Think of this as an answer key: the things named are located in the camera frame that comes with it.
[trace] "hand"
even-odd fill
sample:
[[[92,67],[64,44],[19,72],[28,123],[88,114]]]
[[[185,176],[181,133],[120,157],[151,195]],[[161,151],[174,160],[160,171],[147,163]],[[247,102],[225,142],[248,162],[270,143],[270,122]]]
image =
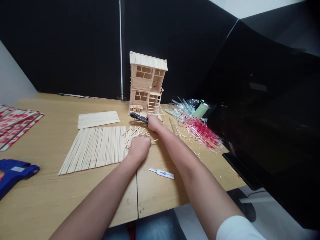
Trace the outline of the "hand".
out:
[[[148,128],[152,131],[155,131],[155,132],[158,132],[162,127],[163,127],[163,124],[161,122],[161,120],[154,116],[154,115],[148,115],[147,116],[147,119],[148,119]]]
[[[131,141],[128,156],[141,163],[147,158],[151,147],[151,139],[146,135],[134,137]]]

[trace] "black monitor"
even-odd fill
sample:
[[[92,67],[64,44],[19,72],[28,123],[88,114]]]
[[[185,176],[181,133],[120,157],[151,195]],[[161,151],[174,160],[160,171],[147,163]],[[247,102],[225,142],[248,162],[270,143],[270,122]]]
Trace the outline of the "black monitor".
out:
[[[238,21],[197,97],[217,105],[208,126],[247,184],[319,230],[320,58]]]

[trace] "blue glue gun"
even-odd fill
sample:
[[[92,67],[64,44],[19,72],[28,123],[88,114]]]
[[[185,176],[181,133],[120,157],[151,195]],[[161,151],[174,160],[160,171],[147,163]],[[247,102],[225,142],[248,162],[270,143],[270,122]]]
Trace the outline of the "blue glue gun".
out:
[[[21,179],[30,178],[39,172],[37,165],[13,159],[0,160],[0,200]]]

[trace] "house roof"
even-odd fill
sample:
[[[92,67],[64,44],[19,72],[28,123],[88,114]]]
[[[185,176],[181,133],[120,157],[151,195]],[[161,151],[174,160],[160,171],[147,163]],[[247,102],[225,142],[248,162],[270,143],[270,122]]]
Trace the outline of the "house roof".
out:
[[[167,60],[150,57],[140,53],[130,51],[130,64],[138,64],[146,67],[168,70]]]

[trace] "popsicle stick house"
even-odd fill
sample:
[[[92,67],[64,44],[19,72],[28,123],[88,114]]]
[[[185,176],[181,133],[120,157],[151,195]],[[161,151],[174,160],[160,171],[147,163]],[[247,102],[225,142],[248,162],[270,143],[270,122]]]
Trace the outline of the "popsicle stick house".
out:
[[[167,60],[146,56],[130,51],[131,92],[129,114],[156,115],[162,120],[161,107],[163,78],[168,71]]]

